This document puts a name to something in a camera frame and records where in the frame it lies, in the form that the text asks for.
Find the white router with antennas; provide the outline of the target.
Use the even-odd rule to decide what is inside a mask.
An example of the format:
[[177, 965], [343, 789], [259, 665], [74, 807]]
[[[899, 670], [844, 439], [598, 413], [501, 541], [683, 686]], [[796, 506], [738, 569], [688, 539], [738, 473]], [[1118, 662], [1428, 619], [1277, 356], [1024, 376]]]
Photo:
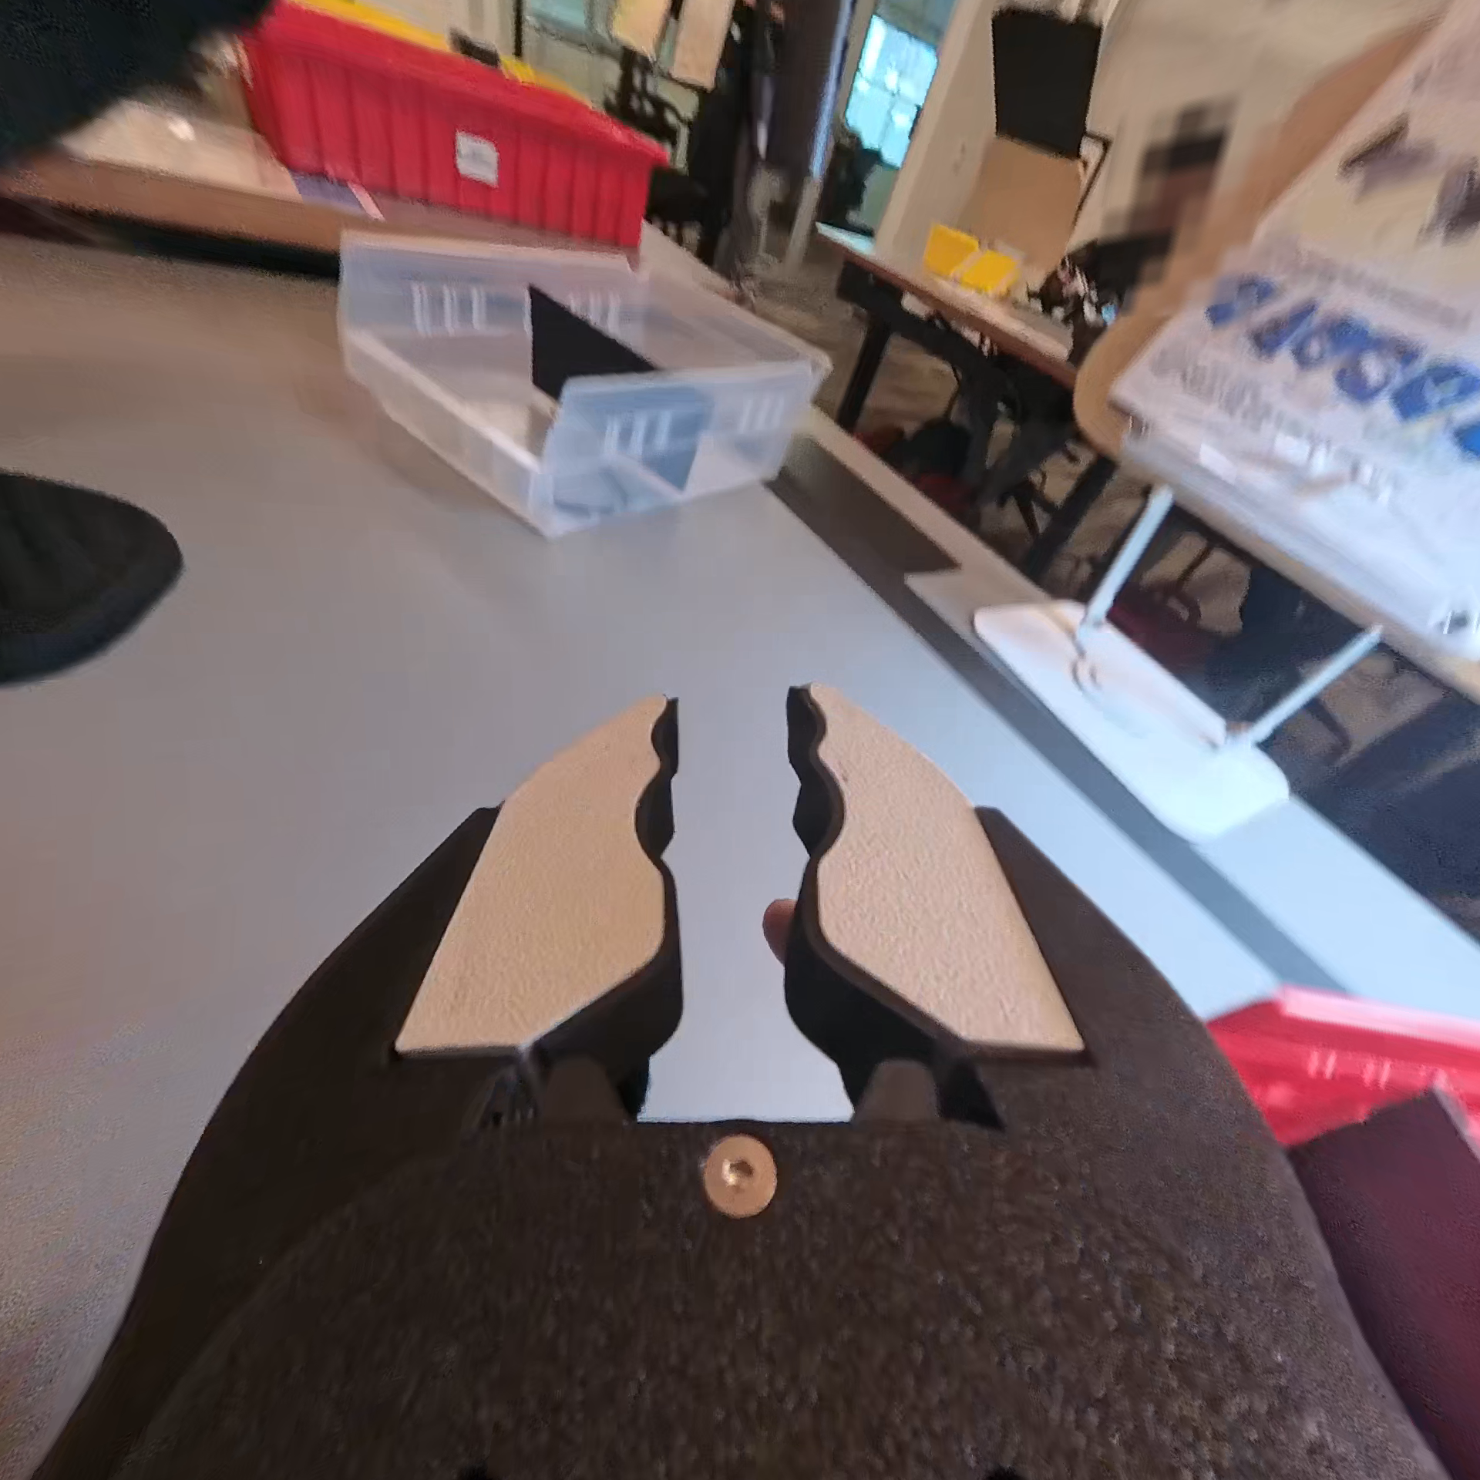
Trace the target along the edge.
[[1256, 720], [1231, 724], [1108, 620], [1171, 508], [1175, 492], [1156, 483], [1088, 603], [987, 605], [972, 628], [1160, 823], [1213, 841], [1289, 801], [1263, 742], [1378, 648], [1383, 628], [1363, 628]]

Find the white printed poster board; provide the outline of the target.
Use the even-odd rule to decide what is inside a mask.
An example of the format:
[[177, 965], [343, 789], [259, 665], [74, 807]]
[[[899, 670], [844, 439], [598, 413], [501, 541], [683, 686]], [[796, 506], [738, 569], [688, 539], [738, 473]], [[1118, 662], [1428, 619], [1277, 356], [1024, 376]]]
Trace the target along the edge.
[[1214, 508], [1476, 656], [1476, 3], [1347, 63], [1209, 214], [1108, 391]]

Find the dark red cloth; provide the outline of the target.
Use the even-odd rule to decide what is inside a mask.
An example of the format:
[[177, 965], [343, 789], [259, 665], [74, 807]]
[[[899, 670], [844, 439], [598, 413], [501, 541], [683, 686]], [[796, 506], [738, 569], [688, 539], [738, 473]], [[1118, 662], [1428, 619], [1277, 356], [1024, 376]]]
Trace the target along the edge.
[[1347, 1305], [1415, 1431], [1476, 1477], [1476, 1143], [1425, 1092], [1287, 1149]]

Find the clear plastic organizer box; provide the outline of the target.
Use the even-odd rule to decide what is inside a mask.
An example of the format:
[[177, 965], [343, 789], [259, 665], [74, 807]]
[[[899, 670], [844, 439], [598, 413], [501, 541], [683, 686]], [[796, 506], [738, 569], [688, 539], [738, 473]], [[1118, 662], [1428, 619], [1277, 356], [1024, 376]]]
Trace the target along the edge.
[[[547, 539], [768, 483], [828, 375], [801, 338], [622, 258], [346, 232], [337, 264], [347, 376]], [[528, 284], [655, 371], [539, 394]]]

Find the black card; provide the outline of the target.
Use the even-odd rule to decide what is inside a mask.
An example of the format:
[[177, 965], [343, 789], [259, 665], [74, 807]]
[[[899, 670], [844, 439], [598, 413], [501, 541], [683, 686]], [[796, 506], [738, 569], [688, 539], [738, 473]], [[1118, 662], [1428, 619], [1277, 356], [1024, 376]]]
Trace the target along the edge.
[[655, 363], [595, 329], [537, 284], [528, 284], [530, 385], [560, 403], [572, 378], [652, 375]]

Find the wooden table with black legs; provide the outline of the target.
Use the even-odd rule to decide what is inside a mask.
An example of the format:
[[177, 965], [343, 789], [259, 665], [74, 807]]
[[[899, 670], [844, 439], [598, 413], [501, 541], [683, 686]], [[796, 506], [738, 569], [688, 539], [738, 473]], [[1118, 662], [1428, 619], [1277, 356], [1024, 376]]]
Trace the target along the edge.
[[[833, 422], [842, 432], [857, 431], [893, 343], [913, 343], [941, 361], [956, 376], [972, 424], [974, 506], [1019, 508], [1030, 535], [1021, 574], [1041, 581], [1118, 473], [1115, 455], [1092, 451], [1075, 414], [1080, 363], [1061, 324], [902, 268], [862, 235], [819, 227], [815, 237], [842, 255], [833, 295], [863, 324]], [[1069, 492], [1054, 506], [1034, 504], [1030, 478], [1075, 448], [1088, 464]]]

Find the black wall panel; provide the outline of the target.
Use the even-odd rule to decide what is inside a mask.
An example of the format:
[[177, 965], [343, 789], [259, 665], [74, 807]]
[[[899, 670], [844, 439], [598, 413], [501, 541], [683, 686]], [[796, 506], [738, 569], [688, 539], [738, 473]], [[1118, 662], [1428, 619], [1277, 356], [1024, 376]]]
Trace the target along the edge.
[[992, 15], [993, 136], [1078, 158], [1100, 55], [1100, 26], [1019, 6]]

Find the red plastic basket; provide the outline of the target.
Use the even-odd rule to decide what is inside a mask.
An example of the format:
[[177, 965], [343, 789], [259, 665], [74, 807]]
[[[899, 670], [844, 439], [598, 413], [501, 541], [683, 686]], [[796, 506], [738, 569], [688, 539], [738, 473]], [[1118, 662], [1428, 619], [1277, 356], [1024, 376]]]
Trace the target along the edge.
[[1476, 1136], [1476, 1023], [1280, 987], [1204, 1027], [1287, 1149], [1424, 1094]]

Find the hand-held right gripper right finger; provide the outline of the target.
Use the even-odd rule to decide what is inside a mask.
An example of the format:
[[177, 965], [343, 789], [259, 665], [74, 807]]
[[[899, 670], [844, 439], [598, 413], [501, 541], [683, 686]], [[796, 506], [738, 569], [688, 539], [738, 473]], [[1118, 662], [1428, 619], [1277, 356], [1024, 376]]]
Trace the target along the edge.
[[1075, 1062], [1082, 1033], [961, 789], [827, 684], [786, 695], [806, 865], [786, 1010], [857, 1113], [996, 1120], [980, 1065]]

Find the red storage bin yellow lid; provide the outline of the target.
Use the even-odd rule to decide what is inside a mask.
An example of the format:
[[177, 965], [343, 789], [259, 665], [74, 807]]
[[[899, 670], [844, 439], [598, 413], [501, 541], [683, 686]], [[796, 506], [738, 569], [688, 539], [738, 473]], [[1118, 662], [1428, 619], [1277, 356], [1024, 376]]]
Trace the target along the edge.
[[239, 59], [251, 124], [294, 175], [637, 249], [665, 153], [570, 92], [346, 6], [273, 3]]

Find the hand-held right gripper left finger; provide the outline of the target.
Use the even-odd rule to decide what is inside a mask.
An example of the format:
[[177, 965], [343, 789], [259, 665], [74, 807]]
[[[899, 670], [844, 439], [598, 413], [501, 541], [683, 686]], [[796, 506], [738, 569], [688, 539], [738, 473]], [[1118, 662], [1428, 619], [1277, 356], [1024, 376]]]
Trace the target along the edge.
[[680, 1023], [675, 699], [650, 695], [499, 807], [397, 1029], [413, 1062], [491, 1061], [543, 1087], [595, 1062], [635, 1120]]

